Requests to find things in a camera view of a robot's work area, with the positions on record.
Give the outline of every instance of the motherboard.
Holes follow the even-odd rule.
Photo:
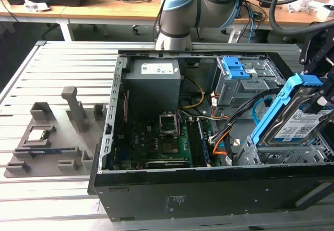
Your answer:
[[[165,127],[163,129],[172,129],[173,124]],[[177,116],[176,130],[175,135],[163,135],[158,121],[133,121],[126,130],[128,134],[118,135],[113,168],[133,170],[208,165],[211,123]]]

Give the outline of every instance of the blue cable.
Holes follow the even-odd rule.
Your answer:
[[[260,123],[260,121],[257,119],[257,117],[256,117],[256,112],[255,112],[255,110],[256,110],[256,106],[257,106],[257,104],[259,104],[260,102],[262,102],[262,101],[265,101],[264,99],[261,99],[261,100],[258,100],[257,102],[255,102],[255,104],[254,104],[254,106],[253,106],[253,109],[252,109],[252,116],[253,116],[253,120],[254,120],[254,123],[256,124],[256,125],[258,125],[259,123]]]
[[[252,34],[253,34],[253,25],[254,25],[254,15],[253,15],[253,12],[250,11],[250,14],[252,16],[252,25],[250,27],[250,35],[249,35],[249,40],[248,40],[248,43],[251,42],[251,38],[252,38]]]

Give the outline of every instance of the wooden desk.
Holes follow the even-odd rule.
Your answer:
[[[161,0],[152,0],[150,3],[129,4],[115,0],[84,0],[80,7],[51,6],[50,11],[32,13],[23,6],[13,5],[7,7],[22,22],[50,22],[58,23],[61,26],[65,41],[73,41],[70,24],[102,24],[102,25],[153,25],[158,14]],[[242,8],[241,18],[234,20],[233,27],[236,31],[248,23],[247,11]],[[316,13],[305,11],[299,13],[288,12],[285,6],[276,9],[277,23],[287,29],[308,26],[311,22],[321,22]],[[10,14],[0,4],[0,21],[14,21]],[[263,21],[257,29],[270,30],[269,19]]]
[[[116,0],[84,0],[80,7],[67,6],[62,11],[62,18],[97,18],[120,20],[154,21],[161,0],[150,3],[129,4]]]

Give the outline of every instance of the slotted aluminum surface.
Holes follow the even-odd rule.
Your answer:
[[[194,48],[278,52],[293,71],[302,69],[298,63],[300,51],[295,45],[201,43],[194,44]],[[37,45],[1,93],[0,230],[249,230],[249,226],[308,230],[323,225],[332,230],[333,196],[303,212],[111,223],[98,198],[87,195],[88,176],[5,178],[4,166],[31,119],[29,110],[33,103],[47,101],[52,108],[67,108],[60,96],[64,86],[78,87],[78,100],[85,108],[96,102],[108,102],[118,49],[153,49],[153,45],[138,42]]]

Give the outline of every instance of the yellow cable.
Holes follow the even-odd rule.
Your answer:
[[[185,76],[185,78],[191,80],[200,89],[200,92],[202,93],[202,97],[201,97],[199,103],[196,103],[194,105],[189,105],[189,106],[182,106],[182,107],[179,107],[179,108],[186,109],[186,108],[198,107],[204,101],[204,94],[205,94],[205,92],[203,91],[203,89],[201,88],[201,86],[197,82],[195,82],[192,78],[189,78],[189,77],[186,77],[186,76]]]

